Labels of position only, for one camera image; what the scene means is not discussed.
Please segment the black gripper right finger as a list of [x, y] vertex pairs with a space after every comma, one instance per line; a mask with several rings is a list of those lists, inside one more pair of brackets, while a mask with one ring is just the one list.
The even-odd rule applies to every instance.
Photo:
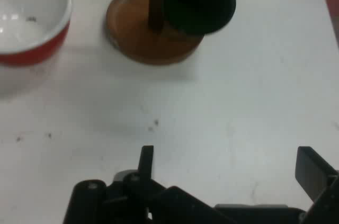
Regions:
[[301, 223], [338, 223], [338, 171], [311, 147], [298, 147], [295, 178], [313, 201]]

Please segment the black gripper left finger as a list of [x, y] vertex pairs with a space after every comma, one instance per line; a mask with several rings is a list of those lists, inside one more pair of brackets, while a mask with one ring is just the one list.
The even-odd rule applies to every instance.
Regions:
[[151, 178], [153, 146], [143, 146], [138, 168], [107, 186], [78, 183], [64, 223], [228, 223], [228, 218], [182, 189]]

